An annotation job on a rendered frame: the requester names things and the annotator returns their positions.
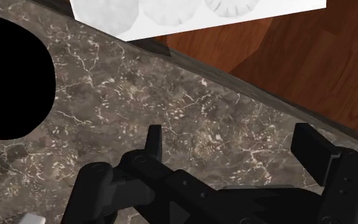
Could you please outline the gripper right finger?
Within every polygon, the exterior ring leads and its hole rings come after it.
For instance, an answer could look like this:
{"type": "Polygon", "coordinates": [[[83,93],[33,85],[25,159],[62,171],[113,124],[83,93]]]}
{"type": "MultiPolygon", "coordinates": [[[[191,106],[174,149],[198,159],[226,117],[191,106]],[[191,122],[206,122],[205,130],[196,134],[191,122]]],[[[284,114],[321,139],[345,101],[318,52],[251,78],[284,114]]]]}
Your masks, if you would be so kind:
{"type": "Polygon", "coordinates": [[[310,124],[297,123],[291,153],[324,188],[317,224],[358,224],[358,151],[336,146],[310,124]]]}

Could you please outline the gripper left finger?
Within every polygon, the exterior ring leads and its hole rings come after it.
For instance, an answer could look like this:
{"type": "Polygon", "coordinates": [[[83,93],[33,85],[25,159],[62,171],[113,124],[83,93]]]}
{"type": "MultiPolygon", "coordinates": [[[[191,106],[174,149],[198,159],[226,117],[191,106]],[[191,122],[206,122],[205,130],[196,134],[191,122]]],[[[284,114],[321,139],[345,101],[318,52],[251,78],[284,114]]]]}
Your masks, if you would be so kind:
{"type": "Polygon", "coordinates": [[[114,224],[118,212],[129,207],[149,224],[261,224],[243,204],[164,165],[161,125],[150,125],[145,147],[124,153],[116,167],[84,165],[60,224],[114,224]]]}

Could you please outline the small white grey object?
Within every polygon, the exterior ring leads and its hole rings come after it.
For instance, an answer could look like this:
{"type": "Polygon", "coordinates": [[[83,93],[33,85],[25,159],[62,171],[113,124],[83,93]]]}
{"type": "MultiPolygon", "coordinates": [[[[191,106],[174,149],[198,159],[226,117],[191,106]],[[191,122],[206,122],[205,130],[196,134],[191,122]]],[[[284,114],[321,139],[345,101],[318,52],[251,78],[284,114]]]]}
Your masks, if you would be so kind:
{"type": "Polygon", "coordinates": [[[17,224],[45,224],[46,218],[32,213],[25,213],[17,224]]]}

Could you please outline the black round object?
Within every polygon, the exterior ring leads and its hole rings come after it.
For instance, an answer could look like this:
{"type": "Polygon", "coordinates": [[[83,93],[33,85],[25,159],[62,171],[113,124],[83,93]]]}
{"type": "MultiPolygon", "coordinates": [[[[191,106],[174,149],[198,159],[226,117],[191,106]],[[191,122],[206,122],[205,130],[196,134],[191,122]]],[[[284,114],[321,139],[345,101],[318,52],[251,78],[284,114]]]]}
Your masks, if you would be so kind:
{"type": "Polygon", "coordinates": [[[22,26],[0,17],[0,140],[31,133],[55,100],[52,56],[22,26]]]}

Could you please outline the white sheet with round pattern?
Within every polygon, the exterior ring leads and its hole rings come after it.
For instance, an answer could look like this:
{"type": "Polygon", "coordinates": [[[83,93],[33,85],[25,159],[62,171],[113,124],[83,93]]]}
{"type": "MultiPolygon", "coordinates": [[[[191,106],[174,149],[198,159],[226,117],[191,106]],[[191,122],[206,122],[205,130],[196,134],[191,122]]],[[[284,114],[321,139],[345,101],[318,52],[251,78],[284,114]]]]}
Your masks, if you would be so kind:
{"type": "Polygon", "coordinates": [[[74,18],[124,41],[288,15],[327,0],[69,0],[74,18]]]}

